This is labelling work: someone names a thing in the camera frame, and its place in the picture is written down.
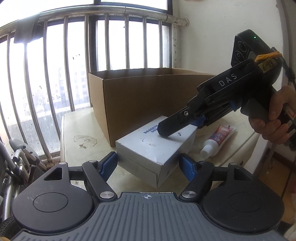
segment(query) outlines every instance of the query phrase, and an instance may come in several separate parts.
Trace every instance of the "metal railing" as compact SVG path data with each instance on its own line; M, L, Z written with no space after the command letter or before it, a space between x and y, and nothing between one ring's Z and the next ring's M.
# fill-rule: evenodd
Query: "metal railing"
M64 61L65 61L65 72L66 72L66 85L67 85L67 92L69 97L70 109L71 111L75 111L72 91L71 91L71 82L70 82L70 74L69 74L69 63L68 63L68 39L67 39L67 30L68 30L68 22L70 18L75 17L84 17L84 33L85 33L85 61L86 61L86 80L87 80L87 88L89 92L89 77L88 73L90 72L90 52L89 49L89 40L90 40L90 33L89 33L89 16L98 16L103 15L105 19L105 51L106 51L106 69L110 70L110 47L109 47L109 17L110 16L122 16L125 20L125 52L126 52L126 68L130 68L130 60L129 60L129 31L128 31L128 24L129 24L129 17L140 17L142 18L143 22L143 44L144 44L144 68L147 68L147 19L156 20L159 26L159 67L163 66L163 34L162 34L162 25L163 23L170 23L175 26L182 26L187 27L189 25L189 21L187 19L180 19L166 13L148 11L143 9L136 9L136 8L128 8L128 7L112 7L112 6L77 6L77 7L67 7L61 9L55 9L50 11L42 12L38 15L39 22L44 22L44 34L43 34L43 52L44 52L44 72L45 72L45 82L47 88L47 95L49 100L49 106L51 110L51 114L53 117L54 126L60 139L60 129L54 109L53 100L51 97L51 89L49 83L49 75L48 75L48 67L47 67L47 52L46 52L46 34L47 34L47 26L48 23L51 21L63 20L64 21ZM14 115L16 118L16 122L18 128L20 130L21 136L24 142L27 142L26 137L24 135L24 131L22 129L22 125L19 119L19 115L17 113L14 95L12 91L11 85L11 78L10 78L10 65L9 65L9 48L10 48L10 38L11 35L15 32L17 21L9 23L0 28L0 39L6 38L7 40L7 74L8 74L8 84L9 84L9 91L13 106ZM32 115L33 123L40 140L40 144L42 149L45 153L47 160L51 160L51 153L46 145L44 137L42 135L40 125L37 118L37 113L33 103L33 97L31 92L30 86L30 79L29 79L29 71L28 71L28 58L27 58L27 45L24 45L24 75L25 75L25 86L27 92L27 98L29 103L30 112ZM2 118L2 122L6 131L8 138L11 138L9 133L1 103L0 103L0 115Z

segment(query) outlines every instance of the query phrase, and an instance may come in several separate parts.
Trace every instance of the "hand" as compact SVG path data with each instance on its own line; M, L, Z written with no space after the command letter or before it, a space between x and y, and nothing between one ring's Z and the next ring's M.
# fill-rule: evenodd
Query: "hand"
M270 122L267 124L261 119L250 119L249 122L255 132L262 135L263 139L271 141L272 143L281 145L289 139L287 133L290 123L281 123L277 118L279 117L283 104L288 105L296 110L296 93L293 87L283 86L277 93L275 93L270 99L269 105L269 119Z

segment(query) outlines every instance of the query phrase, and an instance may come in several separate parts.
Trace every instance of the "white toothpaste cap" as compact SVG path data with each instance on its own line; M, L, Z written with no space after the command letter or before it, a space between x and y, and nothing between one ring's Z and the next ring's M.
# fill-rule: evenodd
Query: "white toothpaste cap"
M214 153L214 148L211 145L206 145L201 151L200 156L202 159L207 159Z

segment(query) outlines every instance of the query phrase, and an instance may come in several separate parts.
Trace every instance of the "brown cardboard box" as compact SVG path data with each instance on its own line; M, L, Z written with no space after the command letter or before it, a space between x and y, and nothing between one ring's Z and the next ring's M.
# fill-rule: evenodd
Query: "brown cardboard box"
M95 117L111 147L152 120L170 116L213 75L184 69L121 69L89 74Z

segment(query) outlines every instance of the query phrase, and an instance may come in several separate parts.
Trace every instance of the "table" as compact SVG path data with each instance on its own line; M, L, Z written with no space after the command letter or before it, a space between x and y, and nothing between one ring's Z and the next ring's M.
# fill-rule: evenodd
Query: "table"
M237 132L229 138L216 156L208 158L207 161L212 162L215 166L227 166L230 162L244 165L251 157L259 135L250 127L248 117L241 114L240 111L231 112L212 125L197 130L193 148L188 155L195 161L201 161L200 151L204 141L220 124L236 126ZM61 161L68 162L69 166L80 166L89 160L99 161L111 151L116 151L116 148L110 147L92 108L66 113L63 116ZM84 188L82 181L72 181L72 183ZM117 166L107 183L120 196L123 191L175 192L179 194L186 187L188 181L177 167L168 179L158 189L155 189Z

